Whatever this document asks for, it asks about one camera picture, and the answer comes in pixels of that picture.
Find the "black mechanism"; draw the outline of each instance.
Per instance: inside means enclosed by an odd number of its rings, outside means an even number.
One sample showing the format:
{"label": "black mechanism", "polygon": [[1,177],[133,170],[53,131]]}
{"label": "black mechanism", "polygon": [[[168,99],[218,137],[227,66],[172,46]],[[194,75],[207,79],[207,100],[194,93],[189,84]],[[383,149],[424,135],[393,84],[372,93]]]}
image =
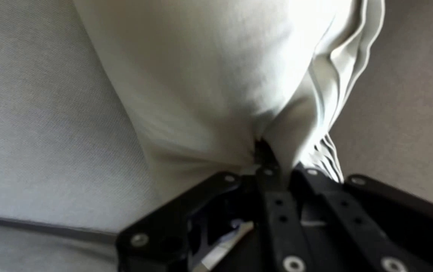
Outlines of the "black mechanism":
{"label": "black mechanism", "polygon": [[256,152],[253,176],[218,173],[126,229],[119,272],[191,272],[245,223],[215,272],[433,272],[433,205],[301,167],[283,185],[271,149]]}

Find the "white cloth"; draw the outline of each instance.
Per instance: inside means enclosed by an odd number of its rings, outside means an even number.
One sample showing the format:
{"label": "white cloth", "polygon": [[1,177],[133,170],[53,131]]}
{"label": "white cloth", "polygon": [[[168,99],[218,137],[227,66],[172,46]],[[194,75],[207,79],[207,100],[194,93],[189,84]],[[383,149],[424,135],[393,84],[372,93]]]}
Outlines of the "white cloth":
{"label": "white cloth", "polygon": [[383,0],[74,2],[163,200],[260,138],[284,173],[316,165],[383,20]]}

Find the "screw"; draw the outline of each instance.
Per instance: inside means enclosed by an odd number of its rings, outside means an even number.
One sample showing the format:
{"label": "screw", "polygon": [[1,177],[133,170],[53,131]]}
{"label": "screw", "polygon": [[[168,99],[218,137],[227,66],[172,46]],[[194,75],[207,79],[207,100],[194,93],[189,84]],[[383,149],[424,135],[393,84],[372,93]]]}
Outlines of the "screw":
{"label": "screw", "polygon": [[283,261],[283,268],[286,270],[286,272],[304,272],[306,271],[304,262],[295,256],[288,256]]}
{"label": "screw", "polygon": [[318,176],[319,173],[316,170],[307,170],[309,176]]}
{"label": "screw", "polygon": [[130,239],[130,245],[135,248],[142,248],[150,242],[150,238],[145,233],[138,233]]}
{"label": "screw", "polygon": [[359,185],[359,187],[366,185],[366,182],[362,180],[362,179],[359,179],[359,177],[353,177],[353,179],[351,179],[351,183]]}
{"label": "screw", "polygon": [[274,176],[274,171],[265,170],[263,174],[265,174],[265,176]]}
{"label": "screw", "polygon": [[409,272],[407,267],[393,258],[381,259],[381,267],[386,272]]}
{"label": "screw", "polygon": [[227,183],[235,183],[235,182],[236,182],[236,177],[233,177],[233,176],[225,176],[225,182],[227,182]]}

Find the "white fabric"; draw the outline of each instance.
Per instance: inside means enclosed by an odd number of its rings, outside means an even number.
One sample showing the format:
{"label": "white fabric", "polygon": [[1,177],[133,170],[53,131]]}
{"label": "white fabric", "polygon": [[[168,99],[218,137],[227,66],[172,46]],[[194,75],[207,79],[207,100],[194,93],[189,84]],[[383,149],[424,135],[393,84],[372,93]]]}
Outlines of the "white fabric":
{"label": "white fabric", "polygon": [[74,2],[163,200],[250,167],[262,137],[284,173],[310,165],[383,19],[381,0]]}

